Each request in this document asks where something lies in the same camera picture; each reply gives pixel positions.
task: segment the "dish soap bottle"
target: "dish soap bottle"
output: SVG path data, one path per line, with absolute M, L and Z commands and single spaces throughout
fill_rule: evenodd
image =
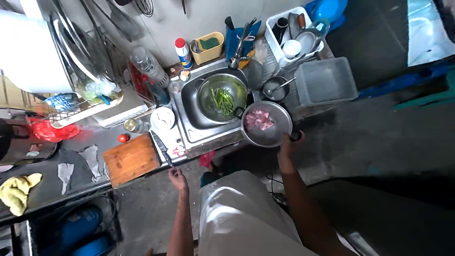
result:
M 191 68 L 193 66 L 188 45 L 183 38 L 177 38 L 177 40 L 175 40 L 175 51 L 184 68 Z
M 169 85 L 169 76 L 158 64 L 152 53 L 143 46 L 137 45 L 133 48 L 130 61 L 140 72 L 146 74 L 161 88 L 166 88 Z

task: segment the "metal bowl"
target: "metal bowl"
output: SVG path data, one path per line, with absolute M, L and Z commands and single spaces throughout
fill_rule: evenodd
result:
M 275 90 L 273 92 L 270 92 L 270 93 L 268 93 L 268 92 L 270 90 L 273 90 L 273 89 L 279 87 L 280 85 L 284 84 L 285 82 L 287 82 L 287 79 L 284 77 L 280 77 L 280 76 L 271 77 L 264 82 L 264 84 L 262 85 L 261 91 L 267 98 L 269 98 L 273 101 L 277 101 L 277 102 L 281 101 L 289 94 L 289 91 L 291 90 L 290 84 L 287 84 L 281 88 L 278 88 L 277 90 Z
M 260 130 L 258 126 L 247 131 L 244 126 L 245 116 L 253 110 L 268 112 L 268 118 L 273 122 L 273 126 Z M 270 101 L 259 101 L 251 104 L 245 109 L 242 116 L 242 133 L 251 143 L 266 148 L 274 148 L 283 143 L 283 133 L 291 134 L 292 120 L 289 113 L 280 105 Z
M 227 74 L 219 73 L 202 80 L 202 84 L 198 87 L 197 81 L 194 86 L 197 90 L 197 108 L 202 115 L 212 120 L 215 123 L 230 123 L 237 119 L 233 113 L 223 116 L 223 113 L 216 106 L 213 97 L 212 89 L 215 91 L 218 88 L 227 89 L 234 99 L 234 109 L 237 107 L 245 108 L 247 105 L 248 90 L 240 78 Z

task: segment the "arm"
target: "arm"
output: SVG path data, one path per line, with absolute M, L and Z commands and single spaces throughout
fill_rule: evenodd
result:
M 284 134 L 283 144 L 278 153 L 284 191 L 298 236 L 303 245 L 320 256 L 355 256 L 355 253 L 340 242 L 320 206 L 311 201 L 307 186 L 292 164 L 290 156 L 304 140 L 303 132 L 302 138 L 294 143 L 289 140 L 287 134 Z
M 178 191 L 177 213 L 167 246 L 168 256 L 193 256 L 193 231 L 191 227 L 190 201 L 187 179 L 180 169 L 168 171 L 169 179 Z

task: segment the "yellow container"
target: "yellow container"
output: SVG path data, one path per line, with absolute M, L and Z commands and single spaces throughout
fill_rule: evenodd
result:
M 215 46 L 213 48 L 210 48 L 208 50 L 205 50 L 201 53 L 195 53 L 191 49 L 191 53 L 193 54 L 194 61 L 196 64 L 200 65 L 201 63 L 207 62 L 209 60 L 213 60 L 215 58 L 220 57 L 221 55 L 221 50 L 223 48 L 223 43 L 224 43 L 224 36 L 220 32 L 213 32 L 208 35 L 205 35 L 203 37 L 199 37 L 196 39 L 197 45 L 199 46 L 199 49 L 202 50 L 201 47 L 201 42 L 199 41 L 200 39 L 202 40 L 207 40 L 209 38 L 216 37 L 218 41 L 220 42 L 220 45 Z

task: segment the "tomato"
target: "tomato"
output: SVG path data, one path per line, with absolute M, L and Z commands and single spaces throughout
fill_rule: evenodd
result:
M 128 140 L 130 140 L 130 135 L 125 133 L 125 134 L 120 134 L 117 138 L 117 140 L 121 143 L 124 143 L 124 142 L 127 142 Z

